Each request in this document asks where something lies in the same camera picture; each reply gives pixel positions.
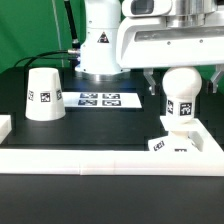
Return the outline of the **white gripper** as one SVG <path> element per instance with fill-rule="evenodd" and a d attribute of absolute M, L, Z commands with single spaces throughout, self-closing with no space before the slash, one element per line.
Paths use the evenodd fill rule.
<path fill-rule="evenodd" d="M 152 95 L 152 68 L 220 64 L 207 81 L 207 92 L 214 94 L 224 77 L 224 14 L 212 13 L 204 26 L 189 28 L 167 28 L 162 17 L 126 18 L 118 29 L 116 60 L 122 68 L 144 68 Z"/>

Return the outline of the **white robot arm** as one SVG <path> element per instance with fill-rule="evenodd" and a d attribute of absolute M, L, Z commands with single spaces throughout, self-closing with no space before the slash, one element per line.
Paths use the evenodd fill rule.
<path fill-rule="evenodd" d="M 224 2 L 218 0 L 84 0 L 86 40 L 76 71 L 113 80 L 140 68 L 155 93 L 153 70 L 214 65 L 207 90 L 224 77 Z"/>

